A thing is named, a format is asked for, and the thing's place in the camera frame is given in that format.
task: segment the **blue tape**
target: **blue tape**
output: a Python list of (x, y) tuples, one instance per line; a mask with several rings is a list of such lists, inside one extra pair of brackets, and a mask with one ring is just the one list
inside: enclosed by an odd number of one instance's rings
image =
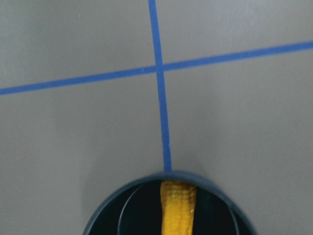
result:
[(62, 80), (55, 80), (55, 81), (48, 81), (48, 82), (41, 82), (41, 83), (34, 83), (29, 85), (22, 85), (16, 87), (8, 87), (0, 89), (0, 95), (5, 94), (14, 94), (14, 93), (21, 93), (21, 92), (30, 92), (36, 90), (43, 90), (43, 89), (51, 89), (56, 87), (64, 87), (70, 85), (77, 85), (82, 83), (90, 83), (90, 82), (98, 82), (110, 79), (117, 79), (122, 77), (130, 77), (135, 75), (143, 75), (148, 73), (156, 72), (155, 66), (148, 66), (130, 70), (122, 70), (116, 72), (108, 72), (96, 75), (89, 75), (89, 76), (82, 76), (82, 77), (74, 77)]
[(161, 132), (162, 132), (163, 162), (164, 162), (164, 170), (168, 171), (168, 170), (172, 170), (170, 134), (169, 134), (169, 128), (168, 128), (166, 89), (165, 89), (165, 81), (164, 81), (161, 40), (160, 40), (160, 34), (159, 34), (159, 29), (158, 29), (157, 6), (156, 6), (155, 0), (149, 0), (149, 11), (150, 11), (153, 47), (155, 51), (157, 90), (158, 90)]
[(282, 46), (276, 46), (276, 47), (266, 47), (266, 48), (247, 50), (247, 51), (235, 52), (235, 53), (224, 54), (224, 55), (204, 57), (200, 59), (168, 63), (168, 64), (163, 65), (163, 69), (165, 71), (179, 70), (179, 69), (185, 69), (185, 68), (190, 68), (190, 67), (230, 62), (230, 61), (235, 61), (235, 60), (244, 60), (244, 59), (249, 59), (249, 58), (276, 55), (276, 54), (282, 54), (282, 53), (290, 53), (290, 52), (296, 52), (296, 51), (308, 50), (308, 49), (313, 49), (313, 41), (294, 43), (294, 44), (288, 44), (288, 45), (282, 45)]

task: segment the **circular object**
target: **circular object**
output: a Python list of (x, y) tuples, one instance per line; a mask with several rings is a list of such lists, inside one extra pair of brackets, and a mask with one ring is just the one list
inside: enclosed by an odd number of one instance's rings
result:
[(197, 187), (193, 235), (256, 235), (243, 212), (215, 184), (184, 171), (161, 172), (120, 188), (98, 207), (83, 234), (161, 235), (160, 184), (164, 180)]

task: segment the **gray floor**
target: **gray floor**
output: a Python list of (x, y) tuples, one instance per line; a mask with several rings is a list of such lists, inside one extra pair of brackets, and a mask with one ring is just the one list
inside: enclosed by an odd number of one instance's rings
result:
[[(313, 39), (313, 2), (158, 0), (165, 63)], [(2, 1), (0, 88), (154, 64), (135, 1)], [(165, 73), (173, 168), (216, 182), (261, 235), (313, 231), (313, 51)], [(81, 234), (161, 171), (155, 74), (0, 96), (0, 234)]]

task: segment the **vertical blue line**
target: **vertical blue line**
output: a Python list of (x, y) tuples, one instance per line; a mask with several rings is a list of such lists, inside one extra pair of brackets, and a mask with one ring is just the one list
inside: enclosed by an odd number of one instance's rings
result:
[(156, 6), (155, 0), (148, 0), (148, 1), (149, 1), (153, 47), (155, 51), (156, 78), (157, 78), (158, 101), (159, 101), (159, 108), (160, 108), (164, 170), (172, 170), (170, 134), (169, 134), (169, 128), (168, 128), (166, 89), (165, 89), (165, 81), (164, 81), (162, 49), (161, 49), (161, 40), (160, 40), (160, 34), (159, 34), (158, 22), (157, 22), (157, 6)]

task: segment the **yellow object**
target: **yellow object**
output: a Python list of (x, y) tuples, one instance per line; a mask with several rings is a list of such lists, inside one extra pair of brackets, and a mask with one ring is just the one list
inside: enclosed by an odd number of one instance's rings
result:
[(192, 235), (197, 188), (180, 181), (161, 183), (162, 235)]

